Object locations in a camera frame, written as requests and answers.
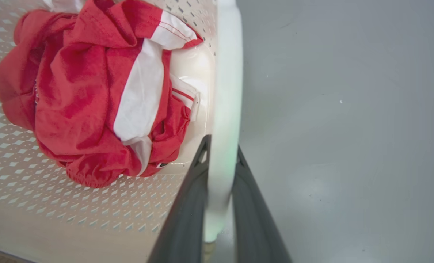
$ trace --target red and white garment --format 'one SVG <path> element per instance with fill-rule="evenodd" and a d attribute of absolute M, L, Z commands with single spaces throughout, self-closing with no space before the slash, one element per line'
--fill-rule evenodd
<path fill-rule="evenodd" d="M 3 110 L 72 180 L 100 188 L 177 158 L 199 96 L 170 75 L 171 50 L 202 42 L 184 22 L 137 0 L 87 0 L 79 14 L 27 13 L 14 41 Z"/>

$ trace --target perforated basket wall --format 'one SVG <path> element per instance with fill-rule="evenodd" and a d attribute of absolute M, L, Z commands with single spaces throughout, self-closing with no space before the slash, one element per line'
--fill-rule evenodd
<path fill-rule="evenodd" d="M 187 22 L 214 52 L 212 0 L 149 2 Z M 0 61 L 15 46 L 18 19 L 36 8 L 45 8 L 42 0 L 0 0 Z M 150 178 L 123 176 L 108 188 L 83 187 L 40 152 L 31 131 L 5 118 L 0 103 L 0 249 L 42 262 L 68 262 L 97 250 L 87 261 L 141 262 L 187 170 L 186 162 L 175 165 L 180 173 L 164 169 Z M 82 244 L 74 249 L 72 243 Z"/>

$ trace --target gray floor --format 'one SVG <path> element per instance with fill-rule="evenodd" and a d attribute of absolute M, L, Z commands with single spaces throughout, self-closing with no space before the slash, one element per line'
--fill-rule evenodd
<path fill-rule="evenodd" d="M 240 143 L 294 262 L 434 263 L 434 0 L 238 4 Z"/>

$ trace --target basket handle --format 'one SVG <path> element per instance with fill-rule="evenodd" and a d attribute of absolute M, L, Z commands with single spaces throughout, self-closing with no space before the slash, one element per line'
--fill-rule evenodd
<path fill-rule="evenodd" d="M 235 0 L 217 1 L 217 76 L 204 241 L 222 231 L 235 177 L 243 93 L 241 15 Z"/>

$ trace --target white stripe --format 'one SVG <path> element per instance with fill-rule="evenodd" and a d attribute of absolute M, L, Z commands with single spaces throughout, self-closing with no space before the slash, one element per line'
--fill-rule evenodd
<path fill-rule="evenodd" d="M 149 136 L 136 137 L 123 142 L 123 144 L 126 146 L 129 145 L 141 162 L 141 171 L 136 176 L 142 175 L 149 164 L 149 158 L 152 151 L 152 141 Z"/>
<path fill-rule="evenodd" d="M 179 100 L 181 100 L 185 104 L 185 106 L 191 110 L 191 116 L 189 119 L 191 121 L 195 121 L 197 119 L 197 109 L 199 108 L 199 92 L 193 86 L 189 85 L 186 82 L 183 82 L 172 74 L 170 74 L 170 80 L 172 81 L 174 89 L 179 90 L 180 92 L 193 98 L 193 100 L 190 100 L 186 96 L 172 91 L 172 94 L 175 95 Z"/>
<path fill-rule="evenodd" d="M 162 48 L 144 39 L 113 123 L 113 131 L 121 141 L 149 135 L 159 109 L 163 78 Z"/>
<path fill-rule="evenodd" d="M 187 42 L 197 39 L 196 33 L 174 15 L 162 12 L 159 26 L 151 40 L 162 45 L 166 50 L 182 48 Z"/>

